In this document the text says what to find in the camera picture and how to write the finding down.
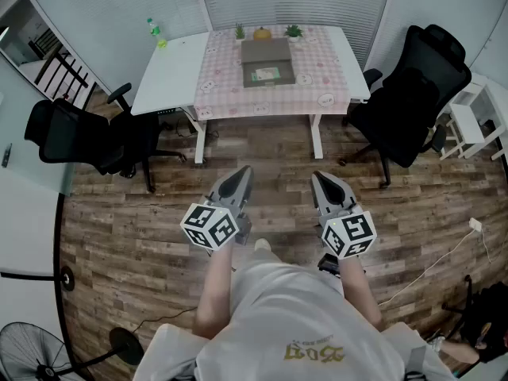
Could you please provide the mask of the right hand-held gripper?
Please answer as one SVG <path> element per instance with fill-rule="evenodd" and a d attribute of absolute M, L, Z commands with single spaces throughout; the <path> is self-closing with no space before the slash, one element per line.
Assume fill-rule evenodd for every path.
<path fill-rule="evenodd" d="M 369 211 L 356 203 L 352 188 L 328 172 L 311 175 L 314 207 L 318 210 L 320 240 L 329 252 L 318 263 L 322 271 L 339 272 L 338 263 L 367 252 L 376 240 Z"/>

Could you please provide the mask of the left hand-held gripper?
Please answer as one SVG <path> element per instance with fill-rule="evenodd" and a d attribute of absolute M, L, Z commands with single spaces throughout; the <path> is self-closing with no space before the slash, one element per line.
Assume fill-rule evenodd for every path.
<path fill-rule="evenodd" d="M 244 208 L 253 178 L 251 166 L 237 168 L 219 178 L 200 203 L 190 205 L 180 227 L 193 245 L 217 251 L 231 240 L 246 244 L 252 223 Z"/>

